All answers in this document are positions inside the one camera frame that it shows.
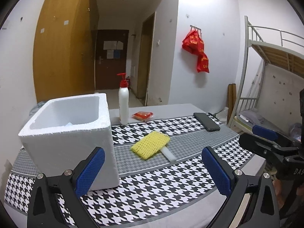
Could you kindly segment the right hand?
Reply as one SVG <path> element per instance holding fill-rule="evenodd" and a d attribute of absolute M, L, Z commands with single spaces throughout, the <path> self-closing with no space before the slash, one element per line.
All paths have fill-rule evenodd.
<path fill-rule="evenodd" d="M 279 180 L 274 178 L 273 186 L 278 202 L 280 219 L 291 215 L 301 205 L 303 185 L 296 181 Z"/>

